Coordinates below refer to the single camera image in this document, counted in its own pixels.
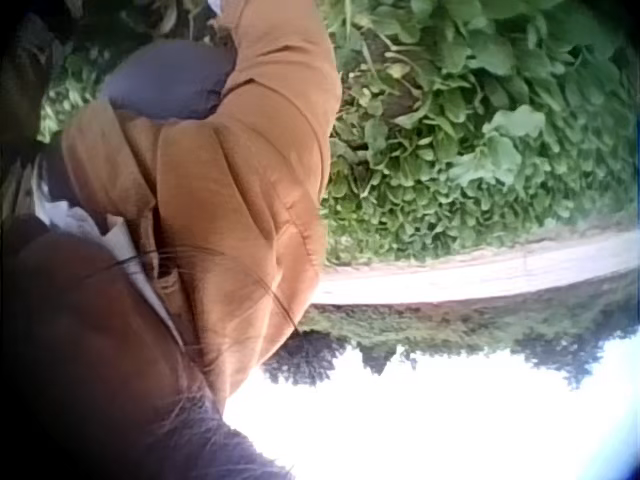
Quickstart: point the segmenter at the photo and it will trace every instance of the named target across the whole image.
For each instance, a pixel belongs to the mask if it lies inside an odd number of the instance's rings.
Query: dirt path
[[[438,303],[502,297],[622,273],[640,264],[638,231],[583,240],[483,250],[427,265],[376,265],[328,270],[314,303]]]

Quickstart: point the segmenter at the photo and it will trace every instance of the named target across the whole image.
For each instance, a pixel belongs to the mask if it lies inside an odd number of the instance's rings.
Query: brown jacket
[[[340,83],[313,0],[228,0],[220,23],[238,57],[213,116],[159,125],[94,102],[62,148],[82,206],[154,252],[150,280],[223,408],[318,283]]]

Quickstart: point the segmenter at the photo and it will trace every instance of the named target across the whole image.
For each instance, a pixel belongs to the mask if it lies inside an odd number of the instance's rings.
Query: overexposed sky
[[[637,335],[609,342],[575,392],[506,353],[425,357],[415,372],[394,362],[375,377],[349,351],[316,388],[254,372],[225,418],[299,480],[606,480],[640,451],[639,405]]]

